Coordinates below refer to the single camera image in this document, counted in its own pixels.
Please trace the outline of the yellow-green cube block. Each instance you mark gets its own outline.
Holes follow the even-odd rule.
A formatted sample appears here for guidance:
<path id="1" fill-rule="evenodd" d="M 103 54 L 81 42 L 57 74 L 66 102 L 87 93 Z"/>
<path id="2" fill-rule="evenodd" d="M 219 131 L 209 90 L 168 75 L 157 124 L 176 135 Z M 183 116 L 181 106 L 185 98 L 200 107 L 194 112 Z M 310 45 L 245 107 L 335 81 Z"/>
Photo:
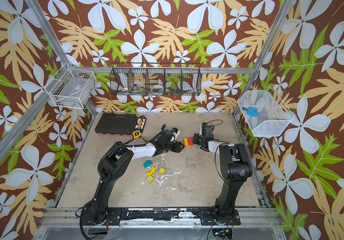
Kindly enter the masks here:
<path id="1" fill-rule="evenodd" d="M 159 169 L 159 173 L 160 173 L 160 174 L 164 175 L 165 172 L 166 172 L 166 170 L 165 170 L 164 168 L 160 168 L 160 169 Z"/>

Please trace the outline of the red wood block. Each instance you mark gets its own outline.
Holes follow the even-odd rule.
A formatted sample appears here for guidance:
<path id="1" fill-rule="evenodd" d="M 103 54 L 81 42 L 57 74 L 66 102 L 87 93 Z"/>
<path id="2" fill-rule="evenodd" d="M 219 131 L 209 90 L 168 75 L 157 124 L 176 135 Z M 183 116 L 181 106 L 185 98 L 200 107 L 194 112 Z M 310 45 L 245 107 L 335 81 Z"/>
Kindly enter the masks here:
<path id="1" fill-rule="evenodd" d="M 188 138 L 188 143 L 190 147 L 193 146 L 194 145 L 193 138 Z"/>

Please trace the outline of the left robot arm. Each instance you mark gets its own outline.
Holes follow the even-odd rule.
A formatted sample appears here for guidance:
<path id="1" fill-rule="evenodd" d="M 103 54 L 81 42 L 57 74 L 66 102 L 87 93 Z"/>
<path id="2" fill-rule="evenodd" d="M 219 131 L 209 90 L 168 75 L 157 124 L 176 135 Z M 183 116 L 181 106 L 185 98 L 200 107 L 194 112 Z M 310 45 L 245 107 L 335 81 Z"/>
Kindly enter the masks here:
<path id="1" fill-rule="evenodd" d="M 177 140 L 177 128 L 166 130 L 165 125 L 151 140 L 143 144 L 116 142 L 98 164 L 99 184 L 92 200 L 87 202 L 80 213 L 80 224 L 101 225 L 106 221 L 109 198 L 116 181 L 124 175 L 130 162 L 145 157 L 156 157 L 163 153 L 180 153 L 185 145 Z"/>

